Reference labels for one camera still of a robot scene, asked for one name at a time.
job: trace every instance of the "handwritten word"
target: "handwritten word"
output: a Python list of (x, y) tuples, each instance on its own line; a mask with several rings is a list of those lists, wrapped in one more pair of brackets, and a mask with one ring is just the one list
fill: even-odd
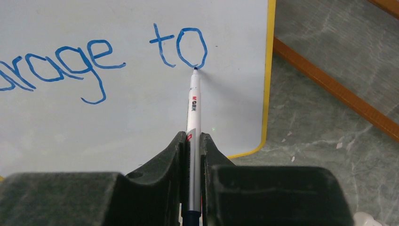
[[(166, 65), (168, 65), (169, 67), (175, 67), (176, 65), (172, 65), (172, 64), (170, 64), (170, 63), (168, 63), (168, 62), (166, 61), (165, 57), (163, 56), (163, 50), (162, 50), (162, 42), (165, 41), (165, 40), (168, 40), (168, 39), (172, 39), (172, 38), (174, 38), (175, 36), (174, 36), (174, 35), (169, 35), (169, 36), (164, 36), (164, 37), (161, 38), (161, 37), (160, 37), (160, 34), (159, 34), (159, 32), (158, 32), (157, 24), (154, 24), (154, 30), (155, 30), (155, 35), (157, 36), (157, 38), (156, 38), (156, 39), (153, 39), (153, 40), (150, 40), (150, 43), (152, 44), (152, 43), (156, 43), (156, 42), (157, 42), (157, 43), (158, 43), (158, 48), (160, 49), (160, 56), (161, 56), (161, 59), (162, 59), (163, 63), (166, 64)], [(197, 32), (198, 35), (199, 35), (199, 39), (201, 40), (202, 46), (203, 46), (203, 48), (204, 48), (204, 56), (202, 57), (202, 61), (201, 61), (201, 64), (200, 64), (200, 65), (198, 65), (198, 64), (192, 65), (192, 64), (190, 64), (190, 62), (188, 62), (188, 61), (182, 56), (182, 53), (181, 53), (181, 51), (180, 51), (180, 41), (182, 40), (182, 37), (183, 37), (183, 35), (184, 35), (184, 32)], [(176, 40), (176, 49), (177, 49), (177, 55), (179, 56), (179, 58), (180, 58), (183, 62), (185, 62), (189, 67), (193, 67), (193, 68), (194, 68), (194, 67), (197, 67), (198, 69), (200, 69), (200, 68), (202, 68), (202, 67), (204, 66), (204, 64), (205, 64), (205, 59), (207, 58), (207, 54), (208, 54), (208, 49), (207, 49), (207, 45), (205, 44), (204, 38), (203, 38), (203, 36), (202, 36), (202, 33), (201, 33), (201, 31), (200, 31), (198, 28), (186, 27), (186, 28), (181, 29), (181, 30), (180, 30), (180, 33), (179, 33), (179, 35), (178, 35), (178, 37), (177, 37), (177, 40)]]
[[(105, 44), (108, 47), (108, 50), (103, 52), (103, 53), (99, 53), (96, 55), (93, 55), (93, 50), (92, 47), (94, 44)], [(64, 79), (64, 76), (69, 77), (71, 79), (77, 79), (77, 80), (83, 80), (84, 78), (79, 77), (79, 76), (75, 76), (72, 74), (85, 74), (88, 72), (91, 72), (97, 79), (98, 81), (98, 85), (99, 88), (101, 90), (102, 93), (102, 98), (98, 101), (88, 101), (84, 98), (81, 97), (82, 101), (87, 103), (87, 104), (92, 104), (92, 105), (96, 105), (99, 104), (103, 101), (106, 100), (107, 96), (105, 94), (104, 88), (103, 88), (103, 82), (101, 81), (100, 76), (98, 75), (98, 73), (94, 70), (94, 66), (101, 68), (101, 69), (115, 69), (115, 68), (122, 68), (124, 66), (126, 66), (126, 63), (122, 63), (120, 65), (100, 65), (99, 63), (97, 63), (96, 59), (104, 57), (106, 55), (110, 55), (112, 53), (112, 46), (111, 44), (107, 41), (107, 40), (91, 40), (87, 43), (87, 50), (89, 53), (89, 57), (90, 60), (87, 58), (87, 56), (84, 54), (83, 50), (81, 48), (72, 48), (70, 46), (63, 46), (58, 48), (55, 51), (55, 55), (56, 58), (58, 59), (58, 61), (62, 64), (62, 66), (69, 72), (67, 73), (66, 71), (64, 71), (63, 69), (61, 69), (60, 66), (58, 66), (51, 58), (45, 56), (45, 57), (41, 57), (38, 55), (35, 55), (33, 53), (28, 53), (25, 55), (25, 61), (29, 66), (29, 69), (31, 70), (31, 72), (33, 73), (33, 75), (35, 75), (38, 79), (45, 81), (45, 82), (55, 82), (55, 81), (60, 81)], [(83, 63), (86, 65), (86, 69), (84, 70), (74, 70), (72, 68), (70, 68), (65, 62), (64, 60), (61, 58), (60, 54), (64, 51), (72, 51), (72, 52), (76, 52), (79, 54), (80, 58), (82, 59)], [(38, 60), (41, 61), (47, 61), (51, 66), (54, 67), (54, 69), (57, 71), (58, 76), (55, 78), (51, 78), (51, 79), (46, 79), (43, 78), (42, 76), (40, 76), (39, 74), (37, 74), (37, 72), (34, 69), (34, 66), (31, 62), (31, 58), (36, 58)], [(34, 89), (36, 89), (36, 87), (31, 84), (30, 82), (28, 82), (26, 79), (24, 79), (21, 76), (21, 73), (19, 72), (18, 69), (18, 62), (22, 60), (21, 56), (17, 56), (13, 61), (12, 61), (12, 67), (10, 65), (8, 65), (7, 63), (0, 61), (0, 64), (4, 65), (6, 68), (8, 68), (17, 78), (19, 78), (27, 87), (25, 87), (24, 85), (18, 83), (17, 81), (15, 81), (14, 79), (12, 79), (10, 76), (8, 76), (7, 74), (5, 74), (2, 70), (0, 70), (0, 76), (2, 78), (4, 78), (4, 80), (6, 80), (10, 86), (9, 87), (4, 87), (4, 88), (0, 88), (0, 91), (8, 91), (8, 90), (13, 90), (15, 89), (16, 86), (18, 86), (19, 88), (26, 90), (26, 91), (31, 91), (33, 92)]]

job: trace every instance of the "marker body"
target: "marker body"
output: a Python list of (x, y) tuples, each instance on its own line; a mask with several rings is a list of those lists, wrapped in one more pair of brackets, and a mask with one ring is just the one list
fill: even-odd
[(190, 93), (187, 113), (187, 146), (189, 161), (188, 178), (188, 202), (183, 215), (183, 226), (199, 224), (201, 216), (201, 159), (200, 159), (200, 136), (201, 136), (201, 92), (198, 71), (194, 70), (191, 76)]

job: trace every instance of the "concrete floor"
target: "concrete floor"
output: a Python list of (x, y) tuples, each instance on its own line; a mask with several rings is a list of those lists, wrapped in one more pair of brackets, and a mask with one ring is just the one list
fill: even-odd
[(399, 225), (399, 144), (276, 55), (270, 94), (266, 145), (232, 161), (324, 167), (353, 214)]

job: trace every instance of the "white object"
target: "white object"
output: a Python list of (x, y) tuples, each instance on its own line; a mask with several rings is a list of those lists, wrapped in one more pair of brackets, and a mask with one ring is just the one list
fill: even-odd
[(191, 76), (187, 112), (187, 142), (190, 145), (188, 210), (201, 214), (201, 91), (197, 70), (194, 70)]
[(181, 58), (202, 64), (200, 37), (202, 131), (226, 156), (257, 148), (269, 92), (267, 8), (266, 0), (2, 0), (0, 61), (10, 68), (0, 64), (8, 76), (0, 89), (10, 90), (0, 91), (0, 175), (128, 173), (146, 163), (186, 128), (192, 67)]
[(355, 221), (355, 226), (383, 226), (376, 220), (373, 216), (365, 212), (357, 212), (353, 215), (353, 220)]

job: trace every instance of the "brown wooden strip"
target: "brown wooden strip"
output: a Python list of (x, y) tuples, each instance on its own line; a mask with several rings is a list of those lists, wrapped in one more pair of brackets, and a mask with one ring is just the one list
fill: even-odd
[(399, 19), (399, 0), (368, 0), (385, 12)]
[(399, 142), (399, 125), (274, 37), (273, 52)]

